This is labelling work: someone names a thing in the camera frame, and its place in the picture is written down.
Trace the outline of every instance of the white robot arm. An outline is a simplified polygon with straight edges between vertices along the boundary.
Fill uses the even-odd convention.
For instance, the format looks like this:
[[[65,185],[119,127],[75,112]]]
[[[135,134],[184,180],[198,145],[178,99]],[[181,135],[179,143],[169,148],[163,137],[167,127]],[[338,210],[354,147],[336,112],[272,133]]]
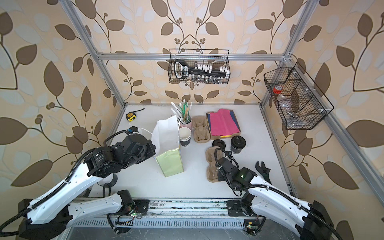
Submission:
[[[217,151],[223,151],[228,158],[217,159]],[[310,204],[275,188],[260,174],[247,168],[239,170],[231,152],[217,148],[214,156],[218,179],[226,181],[233,191],[246,192],[239,203],[241,209],[238,209],[244,215],[257,214],[269,218],[290,229],[301,240],[329,240],[332,233],[342,240],[321,203],[314,201]]]
[[[134,208],[128,190],[119,191],[101,199],[74,203],[80,193],[110,174],[120,172],[133,164],[139,164],[155,154],[151,140],[134,133],[136,127],[120,131],[104,141],[104,147],[85,152],[74,164],[68,177],[36,199],[24,199],[19,203],[19,214],[0,226],[0,237],[19,235],[29,240],[49,240],[62,233],[67,226],[85,218],[107,214],[127,214]],[[128,136],[113,146],[106,146],[112,137],[126,133]],[[25,219],[15,232],[3,229],[20,217]]]

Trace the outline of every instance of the cardboard box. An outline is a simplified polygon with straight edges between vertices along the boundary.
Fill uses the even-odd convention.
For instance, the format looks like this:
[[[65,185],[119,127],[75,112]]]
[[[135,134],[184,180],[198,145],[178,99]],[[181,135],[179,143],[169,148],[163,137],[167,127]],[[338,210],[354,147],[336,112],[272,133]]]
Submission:
[[[239,128],[239,131],[240,131],[240,132],[237,132],[237,133],[234,133],[234,134],[231,134],[231,135],[225,135],[225,136],[212,135],[212,133],[211,133],[211,129],[210,129],[210,117],[209,117],[209,114],[210,114],[210,113],[214,113],[214,112],[209,112],[209,113],[206,114],[206,117],[207,117],[207,120],[208,120],[208,129],[209,129],[209,134],[211,135],[211,140],[222,139],[222,138],[229,138],[229,137],[233,137],[233,136],[240,136],[240,134],[241,134],[241,129],[240,129],[240,125],[238,124],[236,115],[235,115],[235,113],[233,112],[233,110],[230,110],[230,112],[233,113],[233,116],[235,117],[235,119],[234,119],[235,124],[236,124],[237,127]]]

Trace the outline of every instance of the black wire basket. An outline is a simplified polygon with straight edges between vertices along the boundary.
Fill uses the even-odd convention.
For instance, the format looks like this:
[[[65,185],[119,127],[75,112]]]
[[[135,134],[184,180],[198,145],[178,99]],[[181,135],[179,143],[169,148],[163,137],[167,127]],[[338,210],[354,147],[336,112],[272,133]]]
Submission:
[[[334,109],[309,75],[314,85],[309,87],[304,82],[301,69],[296,63],[293,68],[280,67],[264,74],[265,86],[287,130],[311,130]],[[331,107],[319,101],[315,92],[324,96]]]
[[[170,49],[169,82],[228,84],[231,75],[229,50]]]

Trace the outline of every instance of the tape measure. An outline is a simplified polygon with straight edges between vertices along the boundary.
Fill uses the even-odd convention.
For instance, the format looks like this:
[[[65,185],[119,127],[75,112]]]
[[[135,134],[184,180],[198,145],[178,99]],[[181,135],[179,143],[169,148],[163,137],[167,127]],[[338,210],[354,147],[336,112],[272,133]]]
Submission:
[[[129,112],[125,115],[125,117],[127,118],[127,120],[129,122],[133,121],[135,118],[136,118],[136,113],[135,112],[138,112],[138,111],[141,111],[141,110],[144,110],[145,108],[143,109],[140,109],[140,110],[137,110],[137,111],[134,111],[134,112]]]

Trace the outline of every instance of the white paper bag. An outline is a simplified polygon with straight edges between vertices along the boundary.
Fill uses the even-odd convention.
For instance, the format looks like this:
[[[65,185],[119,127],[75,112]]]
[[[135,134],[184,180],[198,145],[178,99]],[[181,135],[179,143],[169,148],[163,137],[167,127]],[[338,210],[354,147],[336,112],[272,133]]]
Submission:
[[[179,123],[176,116],[157,121],[151,140],[156,146],[154,158],[166,177],[184,171],[179,149]]]

